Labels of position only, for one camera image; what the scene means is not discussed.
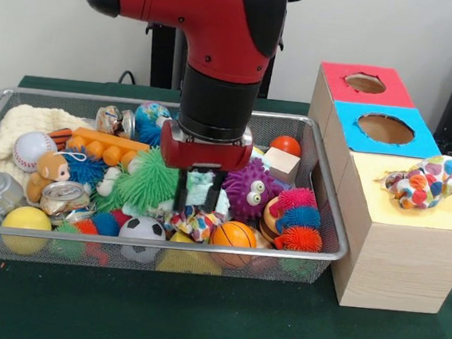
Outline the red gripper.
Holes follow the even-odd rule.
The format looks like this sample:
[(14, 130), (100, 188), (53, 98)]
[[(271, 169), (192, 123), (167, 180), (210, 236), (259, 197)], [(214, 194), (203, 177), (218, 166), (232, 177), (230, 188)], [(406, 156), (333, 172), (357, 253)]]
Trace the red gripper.
[(161, 129), (160, 151), (169, 168), (179, 169), (174, 211), (182, 211), (186, 206), (188, 169), (209, 168), (215, 172), (213, 183), (206, 193), (204, 211), (214, 211), (226, 172), (237, 171), (249, 163), (253, 152), (253, 135), (247, 127), (239, 141), (233, 143), (211, 143), (189, 136), (177, 120), (165, 120)]

